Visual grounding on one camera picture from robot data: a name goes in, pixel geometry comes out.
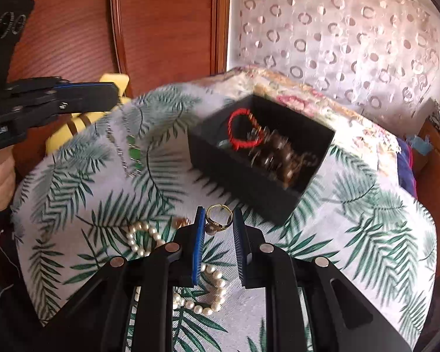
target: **ring band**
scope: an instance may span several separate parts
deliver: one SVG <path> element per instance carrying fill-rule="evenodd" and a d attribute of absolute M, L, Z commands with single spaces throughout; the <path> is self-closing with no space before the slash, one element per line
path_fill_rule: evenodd
<path fill-rule="evenodd" d="M 212 220 L 212 218 L 210 218 L 210 212 L 214 208 L 222 208 L 222 209 L 225 209 L 229 213 L 228 222 L 226 225 L 219 224 L 218 222 L 216 222 L 216 221 Z M 205 220 L 210 225 L 212 225 L 217 231 L 226 230 L 233 223 L 233 212 L 231 211 L 231 209 L 229 207 L 227 207 L 224 204 L 210 205 L 209 208 L 207 209 L 207 212 L 205 213 Z"/>

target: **dark blue fabric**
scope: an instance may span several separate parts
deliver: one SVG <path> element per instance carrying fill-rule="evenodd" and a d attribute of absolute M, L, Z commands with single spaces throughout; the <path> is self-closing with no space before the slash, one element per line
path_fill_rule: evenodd
<path fill-rule="evenodd" d="M 397 154 L 397 175 L 399 178 L 399 185 L 411 196 L 417 198 L 416 179 L 412 173 L 411 148 L 403 139 L 397 138 L 397 142 L 401 147 L 401 153 Z"/>

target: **wooden trim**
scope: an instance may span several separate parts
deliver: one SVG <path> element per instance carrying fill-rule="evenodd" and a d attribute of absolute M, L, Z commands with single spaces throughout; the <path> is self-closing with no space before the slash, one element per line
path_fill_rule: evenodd
<path fill-rule="evenodd" d="M 111 5 L 111 24 L 113 27 L 113 41 L 116 53 L 117 68 L 120 73 L 127 74 L 130 77 L 127 67 L 124 36 L 122 34 L 121 0 L 109 0 L 109 2 Z M 128 97 L 133 97 L 130 80 L 126 88 L 126 95 Z"/>
<path fill-rule="evenodd" d="M 226 72 L 230 0 L 212 0 L 211 74 Z"/>

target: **wooden wardrobe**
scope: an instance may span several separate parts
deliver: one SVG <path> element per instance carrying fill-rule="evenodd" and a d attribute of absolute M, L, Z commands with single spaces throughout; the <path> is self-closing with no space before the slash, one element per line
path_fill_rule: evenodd
<path fill-rule="evenodd" d="M 8 79 L 58 75 L 97 81 L 105 72 L 130 76 L 136 97 L 157 86 L 223 72 L 229 0 L 34 0 Z M 29 130 L 14 148 L 27 174 L 45 140 L 68 120 Z"/>

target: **yellow object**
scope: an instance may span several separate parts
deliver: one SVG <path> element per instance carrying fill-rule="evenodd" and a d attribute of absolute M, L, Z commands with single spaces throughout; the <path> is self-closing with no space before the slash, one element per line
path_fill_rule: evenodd
<path fill-rule="evenodd" d="M 130 98 L 124 97 L 124 91 L 129 83 L 129 76 L 125 74 L 103 74 L 100 82 L 113 82 L 119 88 L 119 101 L 125 104 Z M 46 154 L 50 154 L 68 142 L 75 133 L 85 129 L 90 123 L 94 123 L 109 112 L 87 112 L 85 114 L 72 114 L 72 119 L 60 127 L 51 137 L 46 140 Z"/>

